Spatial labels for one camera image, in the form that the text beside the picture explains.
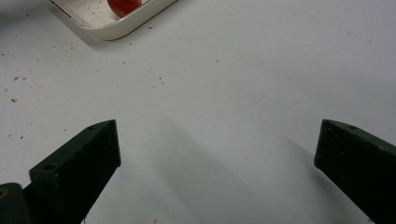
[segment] white table surface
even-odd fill
[[[0,54],[1,183],[117,121],[88,224],[370,223],[313,159],[322,119],[396,144],[394,0],[179,0],[110,42],[0,0]]]

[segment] red object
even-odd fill
[[[107,0],[111,10],[119,17],[124,17],[142,6],[141,0]]]

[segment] white plastic tray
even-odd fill
[[[76,25],[91,35],[113,40],[131,33],[177,0],[142,0],[143,5],[120,19],[107,0],[50,0]]]

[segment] cherry tomato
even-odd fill
[[[107,0],[107,2],[111,10],[121,18],[142,6],[141,0]]]

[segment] red tomato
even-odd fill
[[[141,0],[107,0],[107,2],[111,10],[121,18],[142,6]]]

